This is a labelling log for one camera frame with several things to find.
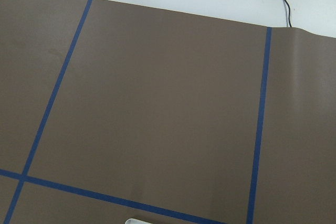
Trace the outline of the brown table mat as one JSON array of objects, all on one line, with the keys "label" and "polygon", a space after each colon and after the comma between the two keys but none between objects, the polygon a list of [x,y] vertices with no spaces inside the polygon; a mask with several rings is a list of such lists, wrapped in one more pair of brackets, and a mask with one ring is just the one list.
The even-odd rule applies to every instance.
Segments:
[{"label": "brown table mat", "polygon": [[1,0],[1,223],[335,223],[335,39]]}]

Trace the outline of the white rectangular tray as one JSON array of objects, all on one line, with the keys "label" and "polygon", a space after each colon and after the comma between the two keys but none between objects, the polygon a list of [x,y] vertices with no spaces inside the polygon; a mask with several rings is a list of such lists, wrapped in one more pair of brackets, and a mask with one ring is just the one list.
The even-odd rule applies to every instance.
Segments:
[{"label": "white rectangular tray", "polygon": [[151,224],[151,223],[139,219],[130,218],[126,220],[124,224]]}]

